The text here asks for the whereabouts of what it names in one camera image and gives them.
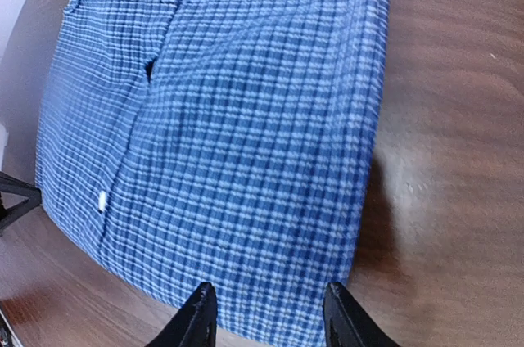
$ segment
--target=blue plaid shirt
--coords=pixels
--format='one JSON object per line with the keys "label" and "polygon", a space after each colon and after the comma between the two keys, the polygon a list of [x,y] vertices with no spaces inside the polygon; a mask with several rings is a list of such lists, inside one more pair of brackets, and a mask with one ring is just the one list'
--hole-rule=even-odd
{"label": "blue plaid shirt", "polygon": [[38,185],[99,264],[219,325],[324,345],[355,252],[388,0],[70,0],[42,104]]}

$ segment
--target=white button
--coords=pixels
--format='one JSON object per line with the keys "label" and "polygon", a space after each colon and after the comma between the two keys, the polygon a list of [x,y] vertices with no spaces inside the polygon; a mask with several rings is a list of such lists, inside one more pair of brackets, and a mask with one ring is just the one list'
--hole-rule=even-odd
{"label": "white button", "polygon": [[103,190],[100,192],[100,196],[98,196],[98,209],[103,212],[106,210],[107,206],[107,193]]}

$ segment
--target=brown table surface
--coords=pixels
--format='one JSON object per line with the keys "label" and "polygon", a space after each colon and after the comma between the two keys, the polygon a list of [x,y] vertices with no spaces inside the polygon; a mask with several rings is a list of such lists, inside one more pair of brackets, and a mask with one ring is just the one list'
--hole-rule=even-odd
{"label": "brown table surface", "polygon": [[[66,2],[28,0],[4,59],[2,114],[20,127],[6,171],[20,178],[34,168]],[[389,35],[349,288],[403,346],[522,347],[524,0],[391,0]],[[15,108],[20,93],[33,98]],[[98,267],[42,210],[0,238],[0,302],[28,347],[141,346],[174,312]],[[219,346],[249,345],[219,333]]]}

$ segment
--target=folded shirt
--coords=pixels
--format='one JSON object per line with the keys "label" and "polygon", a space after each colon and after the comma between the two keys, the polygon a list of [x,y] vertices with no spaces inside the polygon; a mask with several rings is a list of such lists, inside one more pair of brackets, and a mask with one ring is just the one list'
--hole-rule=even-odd
{"label": "folded shirt", "polygon": [[70,0],[47,81],[45,210],[101,266],[219,325],[324,345],[382,95],[388,0]]}

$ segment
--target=checkered fabric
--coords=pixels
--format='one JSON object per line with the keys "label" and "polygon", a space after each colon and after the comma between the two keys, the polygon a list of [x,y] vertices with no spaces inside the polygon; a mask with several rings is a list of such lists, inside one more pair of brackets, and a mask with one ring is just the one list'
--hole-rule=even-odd
{"label": "checkered fabric", "polygon": [[382,95],[388,0],[70,0],[43,99],[46,211],[98,263],[219,325],[324,345]]}

